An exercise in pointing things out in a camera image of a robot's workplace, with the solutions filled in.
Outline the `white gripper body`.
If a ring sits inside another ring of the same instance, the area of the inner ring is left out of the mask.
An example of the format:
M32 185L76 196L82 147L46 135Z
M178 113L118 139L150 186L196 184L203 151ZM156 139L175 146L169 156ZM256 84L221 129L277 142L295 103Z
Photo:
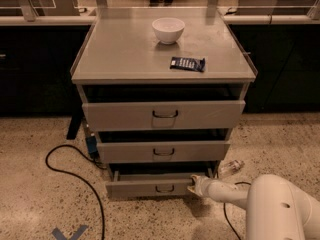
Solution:
M213 180L211 178L200 176L197 181L194 181L194 188L197 193L196 195L198 195L199 197L208 197L208 188L212 182Z

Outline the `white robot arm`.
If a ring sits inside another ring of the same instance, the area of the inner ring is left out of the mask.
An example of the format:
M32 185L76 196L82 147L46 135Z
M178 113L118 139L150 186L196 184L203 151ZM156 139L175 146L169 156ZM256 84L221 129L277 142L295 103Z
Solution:
M320 202L282 177L260 175L248 190L206 176L191 179L191 193L246 211L247 240L320 240Z

